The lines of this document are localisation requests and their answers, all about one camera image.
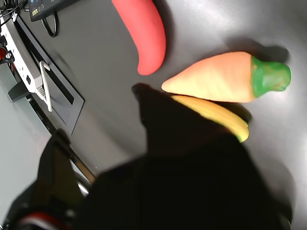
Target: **electronic device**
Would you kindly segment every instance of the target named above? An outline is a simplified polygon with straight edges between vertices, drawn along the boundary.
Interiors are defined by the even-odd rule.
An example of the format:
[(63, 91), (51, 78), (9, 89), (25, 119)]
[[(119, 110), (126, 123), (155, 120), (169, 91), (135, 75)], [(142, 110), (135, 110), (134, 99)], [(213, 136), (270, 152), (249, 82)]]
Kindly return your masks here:
[(44, 19), (78, 0), (29, 0), (31, 21)]

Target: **dark gray surface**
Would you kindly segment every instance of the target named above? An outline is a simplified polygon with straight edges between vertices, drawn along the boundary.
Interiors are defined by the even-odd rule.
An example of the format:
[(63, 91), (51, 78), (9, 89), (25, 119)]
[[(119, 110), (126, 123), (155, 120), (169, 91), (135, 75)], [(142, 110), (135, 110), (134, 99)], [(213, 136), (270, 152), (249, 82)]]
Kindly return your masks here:
[[(278, 60), (285, 60), (288, 50), (293, 80), (287, 91), (244, 105), (253, 116), (246, 147), (276, 197), (293, 207), (292, 229), (305, 229), (307, 1), (155, 2), (168, 46), (163, 66), (148, 77), (137, 73), (137, 50), (110, 0), (81, 0), (60, 11), (61, 31), (54, 39), (40, 22), (31, 23), (29, 15), (22, 14), (85, 98), (73, 147), (95, 172), (123, 163), (146, 148), (133, 84), (142, 81), (160, 89), (164, 80), (195, 61), (229, 50), (260, 50), (265, 58)], [(255, 42), (276, 47), (266, 49)]]
[[(28, 37), (32, 45), (35, 47), (41, 58), (46, 63), (48, 63), (50, 67), (50, 72), (48, 71), (49, 74), (47, 74), (46, 80), (49, 87), (49, 93), (51, 97), (53, 111), (49, 112), (42, 100), (38, 99), (36, 102), (39, 104), (39, 106), (41, 106), (44, 113), (47, 115), (47, 117), (53, 124), (59, 123), (61, 127), (67, 132), (67, 134), (71, 135), (78, 120), (82, 106), (84, 104), (84, 99), (78, 94), (78, 92), (76, 92), (74, 87), (67, 81), (67, 79), (61, 73), (61, 71), (50, 60), (48, 54), (43, 50), (41, 45), (34, 38), (33, 34), (28, 30), (23, 20), (18, 17), (16, 23), (20, 25), (25, 35)], [(63, 87), (65, 87), (65, 89), (67, 90), (67, 94), (70, 94), (71, 99), (67, 98), (62, 93), (60, 88), (51, 78), (50, 75), (51, 73), (53, 73), (58, 78), (58, 81), (63, 85)]]

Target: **yellow banana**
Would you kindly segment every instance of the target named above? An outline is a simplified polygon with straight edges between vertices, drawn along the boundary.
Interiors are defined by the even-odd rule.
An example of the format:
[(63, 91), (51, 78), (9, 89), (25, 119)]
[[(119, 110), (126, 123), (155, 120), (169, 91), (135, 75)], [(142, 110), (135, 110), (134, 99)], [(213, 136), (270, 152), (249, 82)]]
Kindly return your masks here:
[(172, 98), (199, 113), (201, 116), (225, 126), (240, 142), (248, 138), (249, 131), (247, 123), (229, 110), (200, 98), (181, 95), (174, 95)]

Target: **orange carrot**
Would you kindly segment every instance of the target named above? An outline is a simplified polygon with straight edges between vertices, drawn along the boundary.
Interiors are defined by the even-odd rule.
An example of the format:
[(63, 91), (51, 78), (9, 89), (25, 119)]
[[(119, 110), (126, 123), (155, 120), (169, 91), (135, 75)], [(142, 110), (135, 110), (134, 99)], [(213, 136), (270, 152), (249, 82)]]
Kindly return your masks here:
[(287, 65), (233, 52), (195, 63), (165, 81), (162, 89), (207, 100), (243, 103), (268, 91), (284, 91), (290, 81)]

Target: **toy fruit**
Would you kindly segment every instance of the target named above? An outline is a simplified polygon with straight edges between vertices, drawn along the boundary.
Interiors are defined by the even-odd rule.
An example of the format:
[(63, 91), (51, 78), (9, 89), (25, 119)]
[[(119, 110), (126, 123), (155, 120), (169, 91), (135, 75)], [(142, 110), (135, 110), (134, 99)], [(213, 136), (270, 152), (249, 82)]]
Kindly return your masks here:
[(172, 98), (199, 113), (201, 116), (225, 126), (240, 142), (248, 138), (249, 131), (247, 123), (229, 110), (200, 98), (181, 95), (174, 95)]
[(138, 49), (141, 75), (156, 72), (162, 65), (166, 38), (162, 19), (152, 0), (112, 0)]
[(268, 91), (284, 91), (291, 81), (290, 68), (262, 62), (245, 52), (204, 59), (165, 81), (166, 92), (221, 102), (250, 102)]

